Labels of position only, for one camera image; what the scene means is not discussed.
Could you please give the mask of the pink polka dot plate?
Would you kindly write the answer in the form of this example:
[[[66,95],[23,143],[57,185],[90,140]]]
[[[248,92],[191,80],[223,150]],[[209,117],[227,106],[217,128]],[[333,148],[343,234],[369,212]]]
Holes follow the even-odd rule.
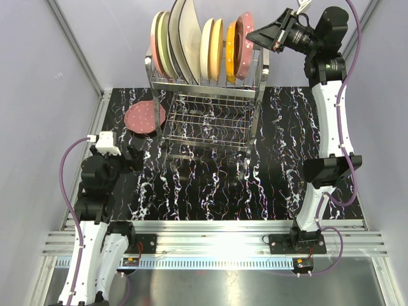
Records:
[[[137,134],[150,134],[156,131],[155,102],[139,101],[125,113],[126,127]]]
[[[253,42],[246,36],[253,32],[254,21],[251,12],[242,13],[237,18],[235,26],[235,53],[234,53],[234,73],[239,80],[244,80],[248,75],[251,65]]]

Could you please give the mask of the orange polka dot plate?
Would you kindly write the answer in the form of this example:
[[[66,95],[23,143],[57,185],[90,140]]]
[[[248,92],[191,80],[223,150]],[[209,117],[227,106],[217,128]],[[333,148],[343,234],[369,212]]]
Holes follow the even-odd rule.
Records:
[[[226,54],[225,54],[225,64],[226,64],[226,79],[227,82],[235,84],[235,33],[236,24],[234,21],[228,26],[226,35]]]

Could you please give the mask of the tan round plate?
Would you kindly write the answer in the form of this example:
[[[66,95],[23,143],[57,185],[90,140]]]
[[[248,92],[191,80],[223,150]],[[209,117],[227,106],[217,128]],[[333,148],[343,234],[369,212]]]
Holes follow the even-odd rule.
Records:
[[[214,22],[210,40],[210,58],[209,58],[210,77],[212,80],[216,82],[219,81],[221,73],[223,32],[224,23],[223,19],[220,18]]]

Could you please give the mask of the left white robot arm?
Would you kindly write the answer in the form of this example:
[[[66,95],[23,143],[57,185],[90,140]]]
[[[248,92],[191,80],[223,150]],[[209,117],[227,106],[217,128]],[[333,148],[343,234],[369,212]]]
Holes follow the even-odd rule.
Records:
[[[100,153],[92,146],[92,155],[81,164],[77,201],[68,207],[75,243],[58,305],[108,305],[122,255],[140,246],[132,222],[111,220],[119,177],[143,168],[143,151],[130,145],[127,151],[129,158]]]

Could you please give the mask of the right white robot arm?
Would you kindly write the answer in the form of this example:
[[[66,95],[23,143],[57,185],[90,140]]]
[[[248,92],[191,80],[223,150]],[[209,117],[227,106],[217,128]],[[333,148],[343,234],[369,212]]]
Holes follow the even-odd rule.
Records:
[[[308,1],[299,1],[297,10],[286,9],[271,24],[246,37],[251,42],[282,52],[290,48],[305,55],[304,72],[316,102],[319,119],[319,157],[303,163],[307,188],[299,214],[285,234],[270,234],[271,254],[324,254],[326,245],[320,227],[324,210],[334,202],[334,190],[346,177],[354,177],[362,157],[354,153],[345,108],[346,62],[339,49],[347,33],[348,13],[337,6],[327,7],[315,27],[302,24]]]

